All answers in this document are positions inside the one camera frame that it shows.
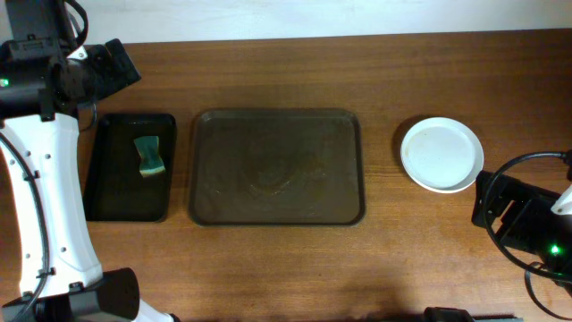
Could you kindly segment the pale grey plate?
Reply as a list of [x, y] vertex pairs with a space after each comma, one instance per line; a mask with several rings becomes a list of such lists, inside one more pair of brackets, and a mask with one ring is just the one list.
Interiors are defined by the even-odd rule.
[[415, 183], [429, 191], [451, 194], [473, 184], [484, 167], [484, 150], [465, 124], [431, 117], [407, 131], [400, 159]]

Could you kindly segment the green yellow sponge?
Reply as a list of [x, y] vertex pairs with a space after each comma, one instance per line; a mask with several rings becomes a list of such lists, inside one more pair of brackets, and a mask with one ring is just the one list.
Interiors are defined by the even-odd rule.
[[143, 178], [166, 171], [164, 161], [160, 156], [158, 136], [138, 137], [134, 140], [134, 144], [140, 158], [139, 173]]

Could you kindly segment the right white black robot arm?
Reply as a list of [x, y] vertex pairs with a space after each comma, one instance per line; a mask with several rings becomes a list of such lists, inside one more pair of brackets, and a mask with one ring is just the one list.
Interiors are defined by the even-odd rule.
[[526, 293], [544, 314], [559, 314], [536, 295], [533, 278], [552, 282], [571, 294], [571, 189], [551, 191], [509, 176], [508, 171], [528, 161], [557, 159], [571, 180], [571, 152], [540, 151], [514, 157], [494, 172], [476, 176], [471, 222], [486, 231], [498, 252], [523, 272]]

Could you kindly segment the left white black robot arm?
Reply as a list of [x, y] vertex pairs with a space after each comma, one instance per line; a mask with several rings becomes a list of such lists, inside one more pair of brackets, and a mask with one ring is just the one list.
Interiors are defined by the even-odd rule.
[[140, 78], [122, 43], [85, 47], [74, 1], [9, 1], [1, 46], [1, 151], [21, 237], [20, 297], [7, 321], [168, 321], [130, 268], [104, 271], [91, 243], [77, 165], [79, 110]]

